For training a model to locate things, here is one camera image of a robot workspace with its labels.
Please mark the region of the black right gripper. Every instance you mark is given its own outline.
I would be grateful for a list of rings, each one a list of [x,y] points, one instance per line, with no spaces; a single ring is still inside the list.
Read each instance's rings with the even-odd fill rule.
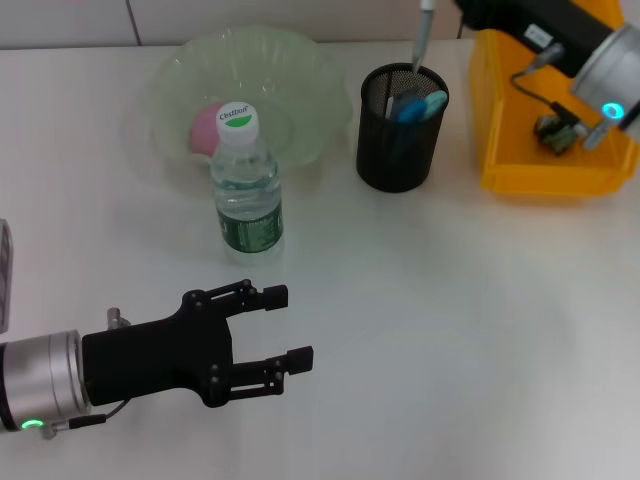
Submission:
[[[614,30],[571,1],[458,1],[464,23],[473,30],[494,29],[530,50],[542,49],[525,36],[536,25],[564,48],[554,67],[569,78],[625,76],[625,45]]]

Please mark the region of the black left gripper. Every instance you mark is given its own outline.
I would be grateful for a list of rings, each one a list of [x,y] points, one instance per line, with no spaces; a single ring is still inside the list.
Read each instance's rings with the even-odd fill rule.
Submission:
[[[209,408],[230,399],[282,395],[286,375],[313,369],[313,348],[232,366],[227,317],[287,308],[288,300],[285,285],[259,291],[245,279],[190,291],[165,319],[84,336],[83,376],[90,403],[101,406],[172,389],[195,392]]]

